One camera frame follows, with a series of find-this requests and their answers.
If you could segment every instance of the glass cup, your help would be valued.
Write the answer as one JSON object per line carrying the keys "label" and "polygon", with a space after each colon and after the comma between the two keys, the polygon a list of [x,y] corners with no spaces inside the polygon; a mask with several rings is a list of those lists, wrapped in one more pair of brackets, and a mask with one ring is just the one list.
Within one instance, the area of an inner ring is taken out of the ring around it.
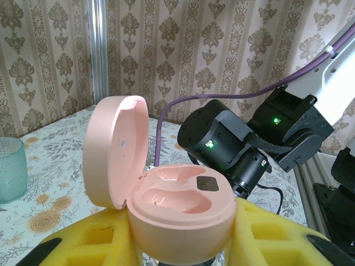
{"label": "glass cup", "polygon": [[22,140],[0,137],[0,203],[22,197],[27,190],[27,161]]}

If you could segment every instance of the wall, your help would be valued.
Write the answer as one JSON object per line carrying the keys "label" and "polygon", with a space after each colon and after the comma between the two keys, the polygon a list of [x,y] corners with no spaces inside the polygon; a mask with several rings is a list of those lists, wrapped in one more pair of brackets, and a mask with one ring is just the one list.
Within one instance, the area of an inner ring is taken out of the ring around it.
{"label": "wall", "polygon": [[[142,95],[157,117],[173,99],[246,94],[309,63],[354,15],[354,0],[106,0],[112,95]],[[266,96],[223,100],[249,120]],[[182,122],[206,100],[174,106]],[[352,137],[354,102],[325,143]]]}
{"label": "wall", "polygon": [[0,136],[93,104],[87,1],[0,1]]}

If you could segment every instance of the table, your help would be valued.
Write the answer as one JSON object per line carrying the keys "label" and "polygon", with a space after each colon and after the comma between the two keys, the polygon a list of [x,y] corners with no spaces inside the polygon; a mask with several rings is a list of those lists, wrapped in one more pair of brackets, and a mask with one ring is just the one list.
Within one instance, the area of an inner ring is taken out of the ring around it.
{"label": "table", "polygon": [[[103,208],[93,205],[84,188],[82,151],[85,132],[95,106],[50,124],[22,138],[28,164],[28,191],[20,199],[0,205],[0,266],[13,266],[42,239]],[[146,166],[153,165],[156,119],[149,119],[150,138]],[[163,123],[161,164],[191,163],[178,145],[180,125]],[[271,161],[272,173],[260,184],[284,192],[281,215],[306,225],[293,171],[285,173]],[[256,188],[249,200],[276,212],[280,197],[272,190]],[[144,255],[145,266],[155,265]],[[214,266],[224,265],[223,253]]]}

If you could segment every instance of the purple cable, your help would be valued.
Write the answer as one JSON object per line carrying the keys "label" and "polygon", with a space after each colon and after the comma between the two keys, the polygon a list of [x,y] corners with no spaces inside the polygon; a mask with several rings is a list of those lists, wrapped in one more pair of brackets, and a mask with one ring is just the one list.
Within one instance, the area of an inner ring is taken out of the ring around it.
{"label": "purple cable", "polygon": [[[349,38],[355,33],[355,24],[351,25],[350,28],[332,45],[333,46],[333,51],[336,52]],[[311,61],[308,65],[304,66],[300,70],[294,72],[293,74],[289,75],[288,77],[271,84],[267,86],[266,88],[263,88],[255,93],[247,93],[247,94],[239,94],[239,95],[231,95],[231,94],[199,94],[199,95],[192,95],[192,96],[186,96],[186,97],[181,97],[178,98],[174,101],[171,101],[164,107],[162,110],[158,123],[156,125],[156,142],[155,142],[155,158],[154,158],[154,166],[159,166],[160,163],[160,146],[161,146],[161,126],[163,125],[164,121],[164,116],[165,114],[169,111],[171,107],[173,107],[176,104],[179,104],[183,101],[189,101],[189,100],[197,100],[197,99],[248,99],[248,98],[253,98],[257,97],[259,95],[265,94],[271,90],[276,89],[277,87],[284,85],[286,83],[289,83],[302,75],[306,74],[313,68],[317,67],[321,63],[323,63],[326,59],[330,57],[330,53],[324,52],[321,54],[319,57],[317,57],[315,60]]]}

